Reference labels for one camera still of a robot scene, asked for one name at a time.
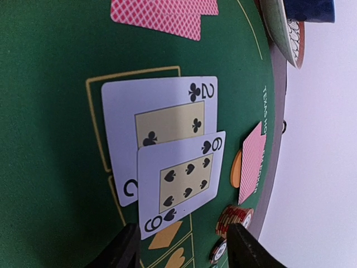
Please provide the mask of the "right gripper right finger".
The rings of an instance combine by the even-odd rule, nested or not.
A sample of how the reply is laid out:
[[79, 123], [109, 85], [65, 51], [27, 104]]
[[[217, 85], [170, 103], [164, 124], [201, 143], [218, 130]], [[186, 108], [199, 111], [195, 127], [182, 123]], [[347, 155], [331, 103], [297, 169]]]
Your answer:
[[276, 260], [240, 223], [227, 231], [229, 267], [279, 267]]

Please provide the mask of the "nine of spades card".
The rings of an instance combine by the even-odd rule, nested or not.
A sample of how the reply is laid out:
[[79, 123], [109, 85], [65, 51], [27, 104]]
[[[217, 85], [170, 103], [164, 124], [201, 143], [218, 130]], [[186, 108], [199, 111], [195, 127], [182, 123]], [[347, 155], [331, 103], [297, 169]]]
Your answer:
[[145, 240], [197, 210], [218, 192], [226, 132], [142, 147], [138, 210]]

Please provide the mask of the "orange big blind button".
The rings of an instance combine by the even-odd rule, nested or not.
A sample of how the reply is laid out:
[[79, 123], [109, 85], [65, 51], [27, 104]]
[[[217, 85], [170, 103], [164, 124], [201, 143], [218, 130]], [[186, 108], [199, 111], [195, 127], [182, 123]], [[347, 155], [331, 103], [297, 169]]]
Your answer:
[[240, 187], [242, 173], [242, 150], [239, 150], [235, 156], [230, 172], [230, 183], [234, 188]]

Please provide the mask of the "brown chip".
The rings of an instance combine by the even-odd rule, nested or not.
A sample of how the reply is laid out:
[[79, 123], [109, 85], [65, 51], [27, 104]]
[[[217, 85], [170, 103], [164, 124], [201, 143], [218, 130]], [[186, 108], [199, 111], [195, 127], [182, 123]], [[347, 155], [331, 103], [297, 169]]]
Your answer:
[[226, 239], [220, 237], [213, 245], [209, 253], [209, 261], [211, 264], [217, 264], [227, 248]]

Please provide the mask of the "round green poker mat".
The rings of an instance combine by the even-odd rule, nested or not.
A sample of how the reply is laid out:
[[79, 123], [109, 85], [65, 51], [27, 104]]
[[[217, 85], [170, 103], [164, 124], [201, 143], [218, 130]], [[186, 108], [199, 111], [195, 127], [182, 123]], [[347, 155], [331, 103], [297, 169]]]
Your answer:
[[256, 208], [272, 157], [276, 105], [271, 53], [253, 1], [219, 1], [201, 40], [121, 25], [109, 1], [1, 2], [1, 266], [84, 267], [137, 204], [118, 208], [101, 87], [117, 80], [213, 75], [226, 132], [217, 197], [182, 221], [167, 248], [141, 243], [143, 267], [209, 267], [221, 211], [237, 200], [229, 175], [258, 122], [267, 136]]

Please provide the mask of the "red chips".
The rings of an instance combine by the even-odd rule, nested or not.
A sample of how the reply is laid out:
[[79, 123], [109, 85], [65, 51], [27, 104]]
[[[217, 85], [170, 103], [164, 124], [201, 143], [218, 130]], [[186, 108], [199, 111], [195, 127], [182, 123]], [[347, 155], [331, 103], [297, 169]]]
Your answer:
[[230, 224], [240, 223], [244, 228], [248, 228], [254, 216], [253, 208], [242, 208], [235, 205], [228, 205], [221, 213], [215, 226], [215, 233], [223, 238]]

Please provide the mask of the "patterned ceramic saucer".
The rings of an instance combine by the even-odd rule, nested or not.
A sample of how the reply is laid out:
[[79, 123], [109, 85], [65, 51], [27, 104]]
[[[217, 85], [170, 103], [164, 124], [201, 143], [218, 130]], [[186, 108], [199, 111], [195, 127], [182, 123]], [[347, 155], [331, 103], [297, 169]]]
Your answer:
[[287, 18], [283, 0], [260, 1], [267, 31], [285, 59], [300, 69], [305, 55], [305, 24]]

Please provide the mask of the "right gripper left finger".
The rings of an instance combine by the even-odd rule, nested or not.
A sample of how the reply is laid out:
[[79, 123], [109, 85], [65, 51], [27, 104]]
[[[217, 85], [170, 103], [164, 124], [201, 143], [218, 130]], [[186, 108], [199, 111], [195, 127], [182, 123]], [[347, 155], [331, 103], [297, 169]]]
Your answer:
[[137, 223], [128, 223], [91, 262], [92, 267], [141, 267], [141, 232]]

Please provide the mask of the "two of clubs card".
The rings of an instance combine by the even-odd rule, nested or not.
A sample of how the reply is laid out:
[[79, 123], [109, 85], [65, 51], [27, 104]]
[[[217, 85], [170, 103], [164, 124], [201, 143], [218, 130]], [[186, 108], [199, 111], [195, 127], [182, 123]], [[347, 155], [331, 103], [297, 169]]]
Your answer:
[[107, 82], [105, 131], [121, 206], [138, 199], [137, 151], [216, 132], [218, 79], [182, 76]]

